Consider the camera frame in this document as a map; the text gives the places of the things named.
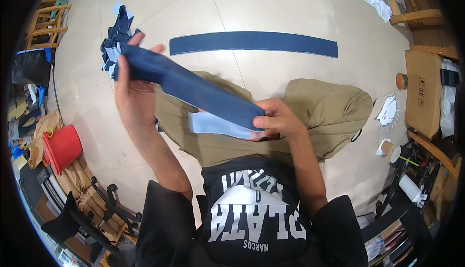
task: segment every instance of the black office chair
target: black office chair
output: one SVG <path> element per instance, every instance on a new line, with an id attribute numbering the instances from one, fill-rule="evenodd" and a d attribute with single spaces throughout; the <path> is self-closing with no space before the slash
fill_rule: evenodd
<path id="1" fill-rule="evenodd" d="M 128 232 L 134 236 L 135 235 L 134 230 L 139 229 L 139 224 L 142 221 L 142 213 L 137 212 L 133 213 L 127 209 L 123 209 L 120 206 L 119 199 L 118 199 L 118 194 L 116 191 L 118 190 L 118 187 L 116 184 L 110 184 L 107 187 L 107 193 L 105 194 L 98 186 L 97 186 L 97 178 L 95 176 L 92 177 L 92 182 L 91 182 L 93 188 L 96 190 L 96 192 L 101 196 L 101 198 L 106 202 L 106 208 L 107 210 L 105 211 L 105 214 L 103 216 L 103 221 L 102 224 L 106 221 L 108 221 L 115 213 L 127 224 L 128 226 Z"/>
<path id="2" fill-rule="evenodd" d="M 76 235 L 79 227 L 82 227 L 106 250 L 119 252 L 119 248 L 112 245 L 101 230 L 92 224 L 90 218 L 78 210 L 71 191 L 68 193 L 65 207 L 61 213 L 54 220 L 44 223 L 40 228 L 54 238 L 55 241 L 61 243 Z"/>

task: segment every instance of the khaki pants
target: khaki pants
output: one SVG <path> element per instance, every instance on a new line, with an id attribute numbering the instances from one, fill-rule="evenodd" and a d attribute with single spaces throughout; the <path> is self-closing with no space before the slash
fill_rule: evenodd
<path id="1" fill-rule="evenodd" d="M 252 102 L 252 94 L 229 81 L 208 72 L 195 72 L 224 90 Z M 372 111 L 372 99 L 363 90 L 315 79 L 291 80 L 283 101 L 308 128 L 313 150 L 319 162 L 333 157 L 366 123 Z M 292 165 L 289 144 L 282 138 L 273 141 L 245 141 L 221 135 L 191 133 L 188 112 L 197 108 L 158 88 L 156 111 L 159 123 L 180 150 L 194 156 L 202 167 L 210 167 L 231 159 L 263 155 Z"/>

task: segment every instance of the hand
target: hand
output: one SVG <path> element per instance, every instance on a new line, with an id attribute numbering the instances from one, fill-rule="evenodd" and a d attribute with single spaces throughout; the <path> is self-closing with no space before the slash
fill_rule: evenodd
<path id="1" fill-rule="evenodd" d="M 137 33 L 128 44 L 138 46 L 143 37 L 143 33 Z M 158 44 L 150 50 L 161 53 L 164 46 Z M 141 141 L 155 127 L 155 86 L 151 82 L 131 80 L 129 64 L 123 55 L 118 57 L 118 66 L 118 82 L 115 83 L 116 107 L 132 141 Z"/>
<path id="2" fill-rule="evenodd" d="M 307 128 L 295 116 L 291 109 L 280 99 L 273 97 L 268 100 L 255 103 L 264 110 L 266 116 L 258 116 L 253 119 L 253 125 L 257 128 L 265 129 L 261 137 L 280 133 L 288 138 L 307 133 Z"/>

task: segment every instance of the white tiled floor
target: white tiled floor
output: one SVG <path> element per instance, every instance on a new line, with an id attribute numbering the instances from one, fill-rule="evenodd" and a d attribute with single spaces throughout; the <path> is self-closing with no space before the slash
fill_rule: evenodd
<path id="1" fill-rule="evenodd" d="M 90 170 L 103 185 L 116 183 L 123 204 L 141 211 L 147 182 L 155 178 L 120 122 L 113 81 L 100 70 L 100 44 L 116 20 L 111 11 L 116 1 L 69 0 L 72 8 L 65 18 L 68 31 L 56 52 L 55 82 L 61 113 L 66 124 L 76 127 Z M 329 199 L 349 194 L 360 214 L 372 206 L 370 199 L 381 190 L 389 169 L 387 158 L 375 155 L 378 143 L 382 137 L 406 142 L 405 92 L 397 92 L 394 82 L 398 72 L 405 72 L 404 50 L 410 37 L 404 27 L 384 23 L 363 0 L 118 1 L 134 14 L 132 31 L 139 28 L 147 35 L 145 48 L 163 43 L 168 52 L 173 37 L 238 30 L 282 31 L 336 41 L 338 58 L 236 50 L 172 59 L 190 70 L 208 71 L 245 87 L 257 101 L 281 96 L 295 78 L 350 84 L 379 98 L 358 140 L 321 165 Z M 393 92 L 401 110 L 397 124 L 384 133 L 374 117 Z M 49 106 L 56 108 L 53 94 Z M 186 170 L 194 194 L 202 194 L 198 162 L 165 138 Z"/>

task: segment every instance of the blue fabric strip on floor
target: blue fabric strip on floor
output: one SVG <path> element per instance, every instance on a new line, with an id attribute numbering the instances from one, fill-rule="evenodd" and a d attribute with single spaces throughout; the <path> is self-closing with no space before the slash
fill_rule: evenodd
<path id="1" fill-rule="evenodd" d="M 170 40 L 170 55 L 214 50 L 270 50 L 337 58 L 338 43 L 305 35 L 272 31 L 224 31 Z"/>
<path id="2" fill-rule="evenodd" d="M 253 118 L 264 115 L 263 110 L 253 103 L 206 81 L 164 55 L 124 43 L 120 44 L 120 48 L 129 63 L 131 79 L 157 83 L 164 93 L 194 107 L 246 129 L 263 131 L 252 124 Z M 118 80 L 118 72 L 116 63 L 115 81 Z"/>

